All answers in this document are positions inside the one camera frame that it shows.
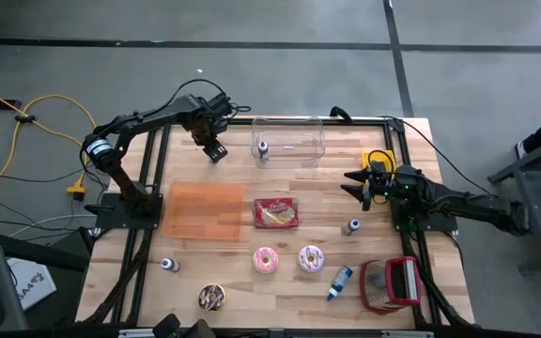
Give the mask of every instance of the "transparent bin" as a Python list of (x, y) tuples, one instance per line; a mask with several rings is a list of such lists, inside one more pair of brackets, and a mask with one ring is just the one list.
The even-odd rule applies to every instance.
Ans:
[(323, 121), (257, 117), (251, 150), (259, 168), (314, 168), (325, 155)]

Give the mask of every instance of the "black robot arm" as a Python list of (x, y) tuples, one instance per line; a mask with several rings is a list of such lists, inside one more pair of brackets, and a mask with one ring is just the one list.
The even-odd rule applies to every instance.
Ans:
[[(118, 184), (120, 199), (129, 213), (132, 216), (146, 216), (151, 214), (152, 200), (158, 197), (149, 194), (139, 182), (131, 181), (121, 165), (133, 137), (166, 125), (179, 124), (191, 132), (195, 143), (203, 147), (210, 160), (217, 162), (227, 154), (227, 150), (216, 136), (226, 131), (232, 112), (230, 98), (225, 93), (208, 101), (185, 95), (162, 108), (120, 115), (112, 122), (96, 127), (86, 136), (82, 151), (86, 152), (96, 168)], [(115, 146), (107, 140), (110, 134), (118, 135)]]
[(394, 173), (387, 173), (382, 162), (373, 161), (370, 167), (344, 175), (364, 183), (360, 186), (341, 186), (363, 203), (363, 210), (370, 209), (373, 197), (380, 195), (394, 200), (397, 212), (406, 214), (405, 219), (417, 222), (432, 213), (441, 213), (491, 223), (514, 236), (530, 232), (524, 222), (525, 209), (520, 202), (491, 194), (453, 191), (431, 181), (420, 170), (409, 165), (399, 166)]

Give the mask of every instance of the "concrete floor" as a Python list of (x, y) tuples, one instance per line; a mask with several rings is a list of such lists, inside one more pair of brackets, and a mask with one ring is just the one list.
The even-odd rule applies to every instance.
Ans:
[[(393, 0), (392, 5), (401, 43), (541, 46), (541, 0)], [(391, 41), (381, 0), (0, 0), (0, 36)], [(414, 115), (428, 117), (436, 145), (471, 179), (488, 186), (486, 177), (513, 160), (512, 144), (541, 123), (541, 53), (404, 52), (402, 58)], [(132, 109), (156, 107), (194, 77), (219, 83), (257, 115), (326, 115), (334, 105), (352, 115), (403, 115), (389, 50), (0, 46), (1, 96), (27, 103), (45, 94), (65, 94), (100, 123)], [(190, 91), (213, 94), (198, 84)], [(82, 113), (62, 101), (44, 102), (33, 113), (77, 138), (90, 131)], [(11, 114), (0, 112), (0, 168), (13, 125)], [(44, 179), (79, 167), (74, 144), (26, 126), (8, 174)], [(473, 192), (445, 161), (441, 170), (449, 187)], [(35, 220), (70, 214), (64, 190), (72, 182), (3, 180), (0, 202)], [(91, 182), (87, 188), (92, 202), (99, 188)], [(74, 210), (85, 214), (78, 204)], [(1, 219), (25, 221), (0, 208)], [(77, 219), (72, 225), (92, 224), (92, 219)], [(460, 220), (459, 227), (477, 323), (541, 333), (541, 274), (522, 278), (517, 272), (518, 264), (541, 256), (539, 242), (482, 223)], [(0, 225), (6, 235), (17, 230)], [(43, 232), (29, 229), (18, 238), (39, 235)]]

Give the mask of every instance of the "wooden tabletop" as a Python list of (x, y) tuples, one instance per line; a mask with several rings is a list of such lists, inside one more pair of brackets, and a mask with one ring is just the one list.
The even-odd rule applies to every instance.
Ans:
[[(431, 138), (427, 119), (407, 121)], [(433, 148), (408, 127), (406, 135), (412, 165), (423, 169), (430, 179), (441, 182)], [(241, 183), (245, 187), (244, 204), (252, 204), (256, 198), (299, 198), (301, 224), (295, 230), (258, 230), (254, 228), (252, 209), (245, 208), (237, 242), (166, 238), (156, 231), (147, 262), (140, 326), (154, 326), (169, 313), (175, 313), (182, 326), (191, 326), (198, 318), (204, 318), (217, 328), (414, 327), (410, 308), (390, 315), (375, 315), (363, 308), (359, 296), (358, 273), (362, 262), (402, 255), (389, 205), (373, 204), (370, 211), (363, 212), (361, 205), (339, 188), (341, 183), (356, 184), (343, 174), (360, 169), (361, 152), (385, 149), (383, 129), (325, 127), (324, 137), (326, 152), (315, 169), (258, 169), (250, 153), (250, 127), (230, 126), (219, 135), (229, 154), (218, 164), (209, 162), (189, 133), (181, 127), (172, 129), (162, 179), (164, 194), (173, 181)], [(399, 149), (397, 138), (393, 139), (394, 147)], [(145, 143), (145, 135), (135, 137), (122, 162), (135, 180)], [(156, 146), (152, 159), (156, 159), (157, 152)], [(398, 151), (396, 159), (401, 163)], [(153, 179), (154, 162), (149, 181)], [(361, 221), (361, 229), (353, 236), (342, 236), (341, 226), (354, 218)], [(91, 315), (116, 283), (126, 236), (126, 230), (113, 230), (97, 241), (77, 320)], [(472, 322), (455, 245), (442, 233), (427, 233), (426, 237), (436, 284), (458, 312)], [(304, 272), (296, 263), (298, 251), (309, 244), (317, 245), (326, 255), (325, 267), (318, 273)], [(279, 269), (273, 274), (260, 274), (252, 266), (253, 252), (262, 246), (274, 248), (280, 256)], [(180, 263), (179, 273), (160, 267), (165, 257)], [(354, 276), (336, 299), (327, 302), (331, 280), (344, 265), (354, 270)], [(123, 315), (130, 309), (133, 283), (134, 277), (128, 287)], [(210, 283), (221, 284), (227, 293), (226, 304), (218, 312), (205, 312), (197, 305), (200, 290)], [(429, 318), (426, 297), (424, 314)]]

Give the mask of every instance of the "red snack bag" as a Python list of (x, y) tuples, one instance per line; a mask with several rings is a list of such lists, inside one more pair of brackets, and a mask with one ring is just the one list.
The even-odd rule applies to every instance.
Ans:
[(261, 198), (254, 200), (255, 227), (285, 229), (300, 224), (297, 198)]

